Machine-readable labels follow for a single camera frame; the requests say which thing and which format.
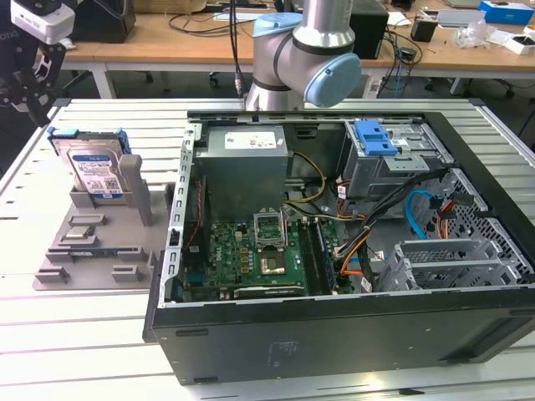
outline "metal slats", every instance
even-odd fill
[[[81,99],[62,108],[53,124],[79,129],[117,129],[121,124],[134,152],[144,159],[142,174],[150,188],[161,190],[161,183],[174,180],[179,163],[186,122],[180,116],[189,109],[239,107],[240,102],[231,99]],[[491,173],[511,186],[509,195],[535,222],[535,188],[528,185],[534,184],[530,179],[535,170],[525,156],[507,151],[512,148],[507,133],[468,101],[357,99],[337,109],[444,111]],[[115,111],[122,112],[119,118],[113,117]],[[148,292],[31,288],[31,273],[39,268],[69,207],[72,180],[39,134],[13,167],[16,175],[0,184],[0,232],[8,233],[0,241],[0,399],[110,399],[118,393],[130,401],[170,394],[184,400],[402,399],[406,396],[399,396],[399,388],[425,392],[419,395],[422,401],[533,395],[535,333],[484,364],[181,387],[160,347],[142,343]]]

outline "open computer tower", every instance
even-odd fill
[[[190,113],[146,328],[182,384],[480,363],[535,227],[439,113]]]

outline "floor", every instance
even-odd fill
[[[208,74],[204,73],[171,73],[171,91],[164,94],[161,77],[154,73],[154,83],[148,84],[143,73],[117,72],[112,73],[117,94],[121,98],[233,98],[233,74],[218,75],[219,86],[209,85]],[[72,78],[71,73],[61,73],[57,88],[63,87]],[[413,78],[405,89],[403,97],[410,98],[452,98],[450,82],[447,79],[435,79],[433,90],[426,90],[426,79]],[[528,81],[512,82],[519,87],[531,85]],[[351,95],[359,98],[364,90],[361,84]],[[471,97],[482,99],[487,106],[515,133],[517,133],[527,117],[535,108],[535,85],[530,89],[514,89],[515,95],[507,99],[506,90],[497,81],[490,79],[473,80],[470,85]],[[394,91],[384,90],[381,98],[393,98]],[[91,78],[86,79],[67,94],[72,98],[97,99],[98,92]],[[9,168],[18,152],[35,130],[35,125],[25,114],[16,112],[13,108],[0,108],[0,176]],[[529,145],[535,142],[535,119],[524,130],[522,139]]]

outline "blue box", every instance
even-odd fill
[[[481,2],[478,9],[487,12],[485,21],[488,23],[527,25],[533,16],[533,9],[523,3],[508,3],[506,6],[499,6],[492,2]]]

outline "green circuit board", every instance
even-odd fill
[[[284,251],[259,251],[255,246],[253,221],[212,225],[206,285],[288,285],[304,287],[306,291],[307,280],[297,223],[289,222],[287,228],[288,246]],[[328,250],[332,250],[333,246],[339,244],[334,224],[325,221],[323,231]],[[278,224],[273,223],[272,226],[270,222],[262,223],[258,234],[260,238],[277,238],[280,236]]]

